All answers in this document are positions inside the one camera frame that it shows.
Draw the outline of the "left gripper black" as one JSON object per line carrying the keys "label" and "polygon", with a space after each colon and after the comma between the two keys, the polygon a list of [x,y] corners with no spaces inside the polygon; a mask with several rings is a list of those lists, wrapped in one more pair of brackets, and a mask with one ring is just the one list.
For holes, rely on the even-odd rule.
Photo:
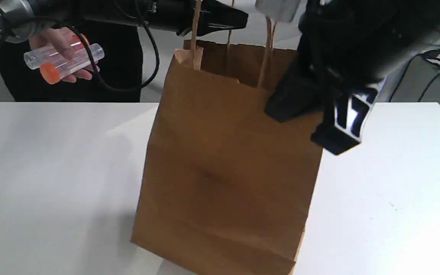
{"label": "left gripper black", "polygon": [[[192,0],[84,0],[82,17],[89,21],[121,26],[143,26],[185,36],[191,31]],[[203,0],[199,16],[200,32],[246,28],[249,14],[217,0]]]}

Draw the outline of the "person's bare hand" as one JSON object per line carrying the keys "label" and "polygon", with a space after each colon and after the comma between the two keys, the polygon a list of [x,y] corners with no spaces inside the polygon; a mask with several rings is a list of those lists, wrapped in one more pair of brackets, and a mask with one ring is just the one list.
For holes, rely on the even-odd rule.
{"label": "person's bare hand", "polygon": [[[79,45],[77,48],[73,46],[75,43],[75,37],[75,33],[66,27],[59,29],[49,28],[30,38],[29,45],[32,50],[50,45],[54,47],[61,56],[72,61],[76,55],[75,49],[84,48],[82,45]],[[93,71],[94,69],[92,66],[87,66],[84,69],[77,70],[69,76],[63,77],[61,81],[75,83],[78,79],[91,80]]]}

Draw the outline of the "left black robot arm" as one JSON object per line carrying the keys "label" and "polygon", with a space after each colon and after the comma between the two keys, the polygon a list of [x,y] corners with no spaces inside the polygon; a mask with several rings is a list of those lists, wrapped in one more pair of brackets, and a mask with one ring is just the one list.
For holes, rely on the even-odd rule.
{"label": "left black robot arm", "polygon": [[101,21],[139,26],[183,37],[193,29],[194,0],[0,0],[0,39],[24,42],[61,21]]}

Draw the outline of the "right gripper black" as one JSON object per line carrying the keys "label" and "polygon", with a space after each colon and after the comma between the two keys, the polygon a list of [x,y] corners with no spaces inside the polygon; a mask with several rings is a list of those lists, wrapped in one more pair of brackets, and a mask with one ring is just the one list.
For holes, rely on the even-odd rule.
{"label": "right gripper black", "polygon": [[[440,0],[308,0],[299,28],[323,61],[294,58],[264,113],[279,123],[320,113],[311,141],[340,155],[362,142],[378,84],[440,39]],[[324,94],[325,69],[343,85]]]}

